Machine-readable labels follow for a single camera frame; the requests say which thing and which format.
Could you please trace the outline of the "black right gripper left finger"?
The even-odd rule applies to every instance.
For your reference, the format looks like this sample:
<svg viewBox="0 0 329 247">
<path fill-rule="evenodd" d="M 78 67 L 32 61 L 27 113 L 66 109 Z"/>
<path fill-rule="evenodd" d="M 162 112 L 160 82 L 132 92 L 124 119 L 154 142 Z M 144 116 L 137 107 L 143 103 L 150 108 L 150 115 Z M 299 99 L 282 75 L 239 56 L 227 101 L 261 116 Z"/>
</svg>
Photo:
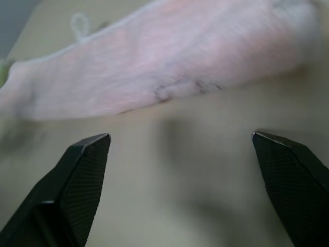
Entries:
<svg viewBox="0 0 329 247">
<path fill-rule="evenodd" d="M 108 133 L 69 146 L 1 231 L 1 246 L 85 246 L 99 206 Z"/>
</svg>

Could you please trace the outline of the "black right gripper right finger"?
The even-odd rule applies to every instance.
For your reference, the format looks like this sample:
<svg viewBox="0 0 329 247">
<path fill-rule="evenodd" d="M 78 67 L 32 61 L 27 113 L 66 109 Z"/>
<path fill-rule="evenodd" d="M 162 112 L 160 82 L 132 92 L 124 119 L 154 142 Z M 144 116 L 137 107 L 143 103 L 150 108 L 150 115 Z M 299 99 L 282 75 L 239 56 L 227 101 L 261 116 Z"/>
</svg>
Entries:
<svg viewBox="0 0 329 247">
<path fill-rule="evenodd" d="M 269 199 L 294 246 L 328 246 L 328 168 L 305 145 L 254 132 Z"/>
</svg>

